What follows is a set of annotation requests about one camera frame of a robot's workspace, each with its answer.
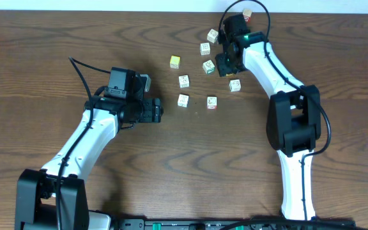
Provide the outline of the white block red side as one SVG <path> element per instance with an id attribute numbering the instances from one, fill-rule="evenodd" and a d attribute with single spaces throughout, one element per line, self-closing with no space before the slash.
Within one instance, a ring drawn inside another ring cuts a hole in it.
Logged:
<path id="1" fill-rule="evenodd" d="M 207 97 L 207 108 L 208 109 L 216 109 L 217 108 L 217 97 L 208 96 Z"/>

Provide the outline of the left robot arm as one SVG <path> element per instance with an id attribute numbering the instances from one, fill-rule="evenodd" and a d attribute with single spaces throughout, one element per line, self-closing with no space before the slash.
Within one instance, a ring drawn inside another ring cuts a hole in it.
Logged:
<path id="1" fill-rule="evenodd" d="M 86 180 L 106 145 L 135 123 L 159 123 L 158 98 L 122 100 L 93 96 L 62 149 L 40 170 L 26 169 L 17 182 L 16 229 L 117 229 L 106 213 L 88 208 Z"/>

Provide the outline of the red block at table edge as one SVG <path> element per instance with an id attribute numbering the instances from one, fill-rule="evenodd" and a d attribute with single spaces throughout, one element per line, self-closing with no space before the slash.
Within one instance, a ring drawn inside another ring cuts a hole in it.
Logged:
<path id="1" fill-rule="evenodd" d="M 242 14 L 243 14 L 243 18 L 245 22 L 250 22 L 250 19 L 252 16 L 252 10 L 248 8 L 244 8 Z"/>

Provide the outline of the white block green side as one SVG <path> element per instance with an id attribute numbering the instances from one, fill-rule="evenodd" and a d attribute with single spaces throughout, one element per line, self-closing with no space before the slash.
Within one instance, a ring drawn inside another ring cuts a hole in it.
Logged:
<path id="1" fill-rule="evenodd" d="M 215 65 L 212 60 L 203 63 L 203 70 L 206 74 L 211 74 L 215 71 Z"/>

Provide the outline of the white block top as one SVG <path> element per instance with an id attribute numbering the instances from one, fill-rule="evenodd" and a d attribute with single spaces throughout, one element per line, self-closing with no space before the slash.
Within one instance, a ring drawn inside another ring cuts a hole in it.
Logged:
<path id="1" fill-rule="evenodd" d="M 216 43 L 218 38 L 219 38 L 219 32 L 214 29 L 210 29 L 210 31 L 207 34 L 207 40 L 211 43 Z"/>

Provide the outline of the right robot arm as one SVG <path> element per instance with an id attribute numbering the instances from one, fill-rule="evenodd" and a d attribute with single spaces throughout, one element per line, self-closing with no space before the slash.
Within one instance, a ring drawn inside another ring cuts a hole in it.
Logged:
<path id="1" fill-rule="evenodd" d="M 305 86 L 285 68 L 262 32 L 220 34 L 223 51 L 216 56 L 218 72 L 225 77 L 250 71 L 270 99 L 266 135 L 281 164 L 286 219 L 312 220 L 311 161 L 321 135 L 319 90 Z"/>

